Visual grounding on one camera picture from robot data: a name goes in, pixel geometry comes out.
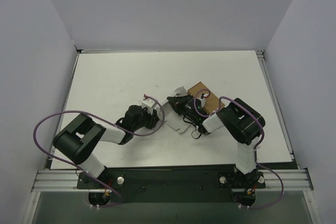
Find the white paper box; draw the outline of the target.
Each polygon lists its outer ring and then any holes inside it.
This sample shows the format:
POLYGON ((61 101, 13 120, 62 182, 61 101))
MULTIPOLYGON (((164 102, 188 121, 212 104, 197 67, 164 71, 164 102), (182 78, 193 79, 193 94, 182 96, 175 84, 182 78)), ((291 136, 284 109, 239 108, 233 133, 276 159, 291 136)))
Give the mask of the white paper box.
MULTIPOLYGON (((187 95, 187 90, 184 88, 184 86, 178 87, 171 94, 173 97, 181 97, 183 95, 187 95)), ((165 124, 176 133, 184 134, 190 125, 183 121, 183 116, 174 112, 167 99, 163 100, 162 107, 165 113, 165 124)))

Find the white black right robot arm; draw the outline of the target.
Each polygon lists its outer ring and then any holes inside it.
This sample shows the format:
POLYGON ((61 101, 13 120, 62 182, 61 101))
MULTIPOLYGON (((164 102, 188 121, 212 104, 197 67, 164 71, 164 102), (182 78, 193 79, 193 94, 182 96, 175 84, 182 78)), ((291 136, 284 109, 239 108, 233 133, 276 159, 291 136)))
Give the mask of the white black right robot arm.
POLYGON ((247 175, 257 168, 256 149, 264 139, 264 118, 243 100, 228 99, 227 106, 219 105, 213 112, 205 110, 210 92, 203 90, 201 95, 191 94, 167 97, 168 104, 175 113, 191 124, 200 136, 209 135, 225 127, 237 141, 236 168, 247 175))

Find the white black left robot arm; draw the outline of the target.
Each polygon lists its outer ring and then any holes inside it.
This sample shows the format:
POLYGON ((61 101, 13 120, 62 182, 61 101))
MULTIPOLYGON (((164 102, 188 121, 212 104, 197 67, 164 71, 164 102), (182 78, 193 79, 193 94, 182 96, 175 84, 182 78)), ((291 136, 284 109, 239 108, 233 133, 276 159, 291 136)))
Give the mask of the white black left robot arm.
POLYGON ((93 154, 99 141, 118 145, 128 143, 141 129, 154 129, 159 122, 157 109, 147 105, 132 105, 116 126, 105 126, 90 116, 80 113, 53 140, 53 146, 89 175, 89 182, 96 188, 106 185, 106 167, 93 154))

